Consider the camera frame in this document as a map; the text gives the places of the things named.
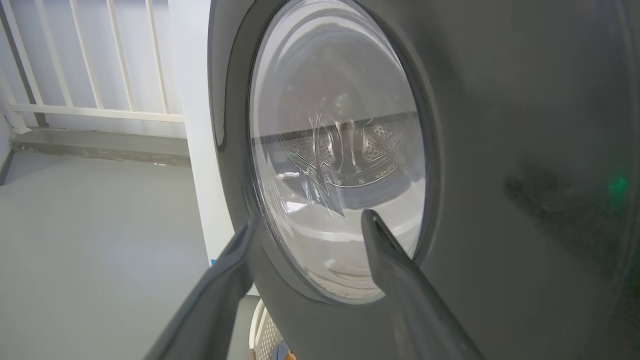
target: white laundry basket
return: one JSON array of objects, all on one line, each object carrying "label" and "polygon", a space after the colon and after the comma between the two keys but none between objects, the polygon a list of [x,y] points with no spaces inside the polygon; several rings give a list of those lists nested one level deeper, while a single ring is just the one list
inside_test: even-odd
[{"label": "white laundry basket", "polygon": [[249,332],[249,360],[271,360],[273,349],[282,341],[282,335],[273,323],[262,299],[258,301]]}]

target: door porthole glass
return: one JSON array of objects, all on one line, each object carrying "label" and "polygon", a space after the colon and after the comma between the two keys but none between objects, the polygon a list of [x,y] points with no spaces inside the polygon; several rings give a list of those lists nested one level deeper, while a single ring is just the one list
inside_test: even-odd
[{"label": "door porthole glass", "polygon": [[428,200],[415,101],[386,36],[351,1],[291,1],[269,23],[250,96],[257,188],[280,248],[326,296],[379,299],[362,210],[413,256]]}]

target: front-loading washing machine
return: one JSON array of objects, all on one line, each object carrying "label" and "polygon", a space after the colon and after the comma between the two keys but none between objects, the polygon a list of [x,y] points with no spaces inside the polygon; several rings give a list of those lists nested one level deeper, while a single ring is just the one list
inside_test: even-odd
[{"label": "front-loading washing machine", "polygon": [[225,198],[236,231],[262,224],[253,280],[296,356],[405,354],[372,209],[452,346],[638,359],[639,19],[632,1],[214,1]]}]

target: green indicator light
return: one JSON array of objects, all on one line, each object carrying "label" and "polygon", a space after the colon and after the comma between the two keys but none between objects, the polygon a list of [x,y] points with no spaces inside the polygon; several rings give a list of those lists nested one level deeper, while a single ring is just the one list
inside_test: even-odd
[{"label": "green indicator light", "polygon": [[622,204],[625,201],[625,194],[627,193],[627,179],[625,177],[620,176],[613,181],[611,181],[609,185],[609,196],[611,199],[611,206],[620,209]]}]

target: white railing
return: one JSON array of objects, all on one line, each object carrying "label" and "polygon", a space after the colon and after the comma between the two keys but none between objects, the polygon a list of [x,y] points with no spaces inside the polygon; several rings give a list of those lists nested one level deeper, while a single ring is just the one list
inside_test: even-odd
[{"label": "white railing", "polygon": [[116,19],[115,6],[113,3],[113,0],[106,0],[106,5],[108,9],[109,20],[111,23],[111,32],[113,34],[113,41],[115,43],[116,55],[119,61],[120,73],[121,73],[122,81],[124,84],[124,92],[129,105],[128,110],[116,110],[116,109],[104,108],[102,99],[100,98],[100,90],[98,89],[97,82],[95,80],[95,72],[92,67],[92,62],[85,46],[86,43],[85,43],[84,35],[80,26],[81,19],[79,18],[77,0],[69,0],[69,4],[71,6],[71,12],[74,20],[74,25],[76,28],[77,39],[78,39],[80,50],[82,52],[82,56],[84,60],[85,69],[83,70],[85,70],[88,75],[89,84],[93,92],[93,99],[95,100],[95,105],[96,105],[95,108],[74,106],[73,100],[71,98],[71,94],[69,92],[69,88],[67,85],[67,79],[62,70],[60,57],[58,56],[56,45],[53,40],[51,27],[49,25],[47,14],[45,12],[45,6],[43,3],[43,0],[34,0],[36,12],[40,20],[40,27],[42,29],[43,38],[45,40],[47,49],[49,51],[49,57],[53,64],[53,69],[55,71],[56,78],[58,80],[58,85],[65,101],[65,105],[64,106],[48,105],[43,102],[42,96],[38,89],[36,78],[33,74],[33,69],[31,68],[31,64],[29,62],[29,58],[27,56],[24,43],[22,41],[22,37],[20,36],[20,31],[18,29],[18,24],[13,14],[11,3],[9,0],[0,0],[0,1],[4,8],[6,20],[8,22],[9,29],[11,30],[13,41],[15,42],[15,46],[17,48],[20,62],[22,63],[22,67],[24,69],[24,72],[28,81],[28,85],[31,88],[31,92],[33,93],[33,98],[35,99],[35,102],[36,102],[35,104],[17,103],[16,98],[11,90],[11,86],[7,81],[6,75],[4,74],[2,68],[0,67],[0,83],[2,83],[2,88],[3,88],[2,90],[4,92],[6,104],[10,112],[9,120],[12,123],[12,126],[14,127],[16,132],[20,133],[20,132],[28,131],[24,123],[24,119],[20,115],[20,112],[81,115],[81,116],[90,116],[90,117],[152,120],[152,121],[162,121],[162,122],[184,122],[182,115],[169,112],[166,90],[164,87],[164,77],[163,77],[163,71],[161,66],[160,52],[158,49],[158,40],[157,40],[152,0],[146,0],[145,5],[147,8],[147,20],[148,20],[150,33],[151,33],[150,41],[152,43],[152,48],[154,52],[157,81],[159,84],[159,92],[161,96],[160,100],[161,100],[162,109],[163,109],[162,113],[136,111],[136,105],[134,102],[133,91],[131,87],[131,77],[127,70],[127,63],[125,61],[125,56],[122,48],[122,41],[120,38],[120,31],[118,29],[118,21]]}]

